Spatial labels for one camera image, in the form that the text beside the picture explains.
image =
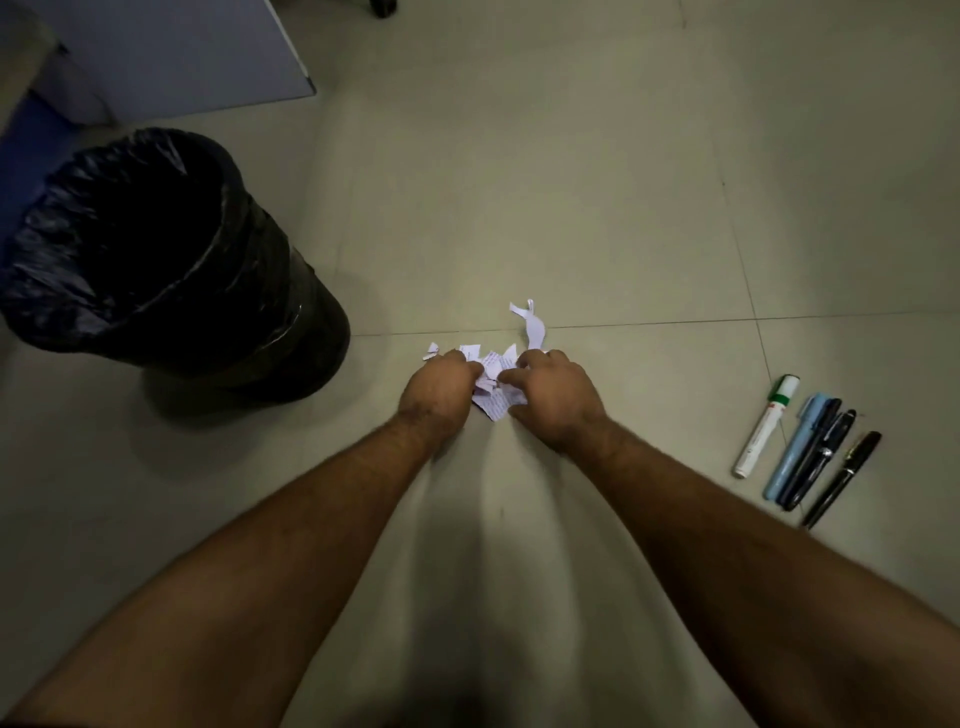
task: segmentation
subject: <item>white paper strip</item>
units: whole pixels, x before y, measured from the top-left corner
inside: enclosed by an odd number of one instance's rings
[[[534,316],[534,300],[527,299],[527,308],[518,308],[511,303],[510,310],[526,319],[527,349],[542,349],[543,339],[546,338],[546,326],[543,321]]]

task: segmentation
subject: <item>pen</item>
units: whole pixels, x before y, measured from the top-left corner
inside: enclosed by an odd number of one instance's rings
[[[780,378],[777,388],[770,393],[767,408],[763,410],[760,421],[756,423],[754,433],[747,441],[740,459],[733,466],[733,474],[736,477],[747,477],[753,471],[760,453],[763,452],[763,446],[767,444],[771,433],[777,428],[783,410],[790,403],[790,398],[793,397],[799,385],[800,380],[793,375],[784,375]]]
[[[804,455],[806,446],[813,436],[813,430],[817,426],[820,413],[824,411],[824,405],[827,404],[829,399],[830,397],[827,395],[817,393],[808,397],[806,402],[804,402],[800,414],[797,415],[797,419],[800,420],[800,424],[797,425],[797,431],[793,433],[790,444],[780,459],[780,464],[777,465],[777,469],[774,470],[774,473],[770,476],[767,487],[763,489],[764,500],[777,500],[777,496],[780,495],[780,492],[787,483],[787,479],[793,472],[793,467]]]
[[[833,423],[833,427],[830,428],[830,432],[828,432],[827,437],[824,438],[823,444],[817,448],[816,456],[807,466],[806,471],[800,473],[798,476],[797,482],[794,484],[794,492],[787,501],[786,506],[784,506],[786,510],[792,511],[800,504],[800,501],[804,499],[804,496],[809,492],[810,488],[813,487],[817,478],[820,477],[820,473],[824,471],[827,463],[833,459],[833,455],[836,454],[836,451],[843,445],[843,441],[855,421],[856,410],[848,409]]]
[[[853,480],[854,475],[859,473],[860,468],[863,467],[864,463],[866,463],[874,453],[876,446],[879,445],[882,438],[883,435],[879,432],[868,432],[857,441],[856,445],[847,453],[843,468],[833,477],[827,489],[820,494],[817,502],[813,504],[813,508],[811,508],[810,512],[804,517],[803,528],[810,529],[816,525],[817,521],[827,512],[827,509],[833,505],[833,502],[843,493],[843,489],[847,487],[847,483]]]
[[[806,444],[804,454],[797,459],[797,464],[793,467],[793,471],[790,473],[789,477],[787,477],[786,483],[783,485],[783,489],[777,496],[777,504],[781,508],[785,508],[786,504],[789,502],[790,497],[793,495],[794,488],[796,487],[797,478],[801,473],[806,471],[807,465],[809,465],[810,461],[817,454],[817,446],[823,442],[830,430],[830,427],[836,421],[837,413],[840,411],[842,404],[843,400],[833,398],[832,400],[828,400],[827,404],[824,405],[824,409],[821,411],[820,417],[817,418],[817,424],[813,428],[813,434],[810,436],[810,441]]]

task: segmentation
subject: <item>beige tiled floor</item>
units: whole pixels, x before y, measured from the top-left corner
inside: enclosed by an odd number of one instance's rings
[[[760,507],[783,438],[747,481],[730,466],[771,379],[843,397],[885,440],[818,535],[960,621],[960,12],[400,2],[380,23],[277,0],[321,95],[164,122],[233,152],[347,308],[320,393],[225,412],[0,332],[0,707],[386,418],[430,341],[522,341],[526,298],[615,417]],[[401,503],[286,725],[472,690],[520,725],[752,724],[589,484],[479,412]]]

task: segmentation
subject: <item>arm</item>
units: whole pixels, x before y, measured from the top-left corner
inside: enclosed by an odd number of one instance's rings
[[[562,352],[517,364],[511,414],[589,477],[760,725],[960,725],[952,624],[611,421]]]
[[[459,352],[431,359],[389,422],[181,556],[95,627],[9,719],[278,725],[400,497],[463,427],[482,371]]]

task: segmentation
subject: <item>paper piece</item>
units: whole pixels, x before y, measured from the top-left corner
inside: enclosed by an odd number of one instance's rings
[[[496,389],[496,379],[491,379],[486,375],[480,375],[480,378],[476,380],[473,386],[489,394]]]
[[[507,401],[507,396],[503,393],[503,388],[498,387],[492,392],[487,394],[473,395],[473,402],[480,407],[487,417],[496,422],[501,420],[507,415],[507,410],[510,408],[510,403]]]
[[[516,369],[516,344],[511,344],[510,348],[503,352],[500,362],[504,369]]]
[[[511,369],[511,367],[503,366],[503,357],[497,352],[488,353],[480,363],[483,364],[484,374],[494,381],[504,369]]]
[[[501,384],[500,391],[503,392],[503,396],[507,400],[507,404],[511,407],[515,404],[526,404],[527,398],[524,396],[523,392],[518,390],[512,384]]]
[[[534,300],[527,299],[526,308],[518,308],[510,304],[510,310],[527,321],[527,349],[542,349],[543,339],[546,337],[546,326],[534,316]]]
[[[479,344],[464,344],[462,347],[458,347],[458,349],[464,353],[467,361],[480,361]]]
[[[517,308],[512,303],[510,310],[516,315],[522,316],[526,321],[527,343],[530,349],[541,349],[543,338],[546,336],[546,326],[543,321],[534,315],[534,302],[527,301],[527,308]],[[473,402],[480,407],[491,420],[496,422],[507,416],[507,410],[516,404],[526,404],[527,398],[523,396],[516,387],[509,384],[501,384],[497,377],[505,369],[516,368],[516,344],[511,344],[505,352],[488,352],[483,358],[480,357],[479,344],[464,344],[458,347],[463,352],[467,361],[479,361],[483,364],[483,374],[477,378],[473,387]],[[423,360],[431,359],[440,352],[440,347],[435,343],[430,344]]]

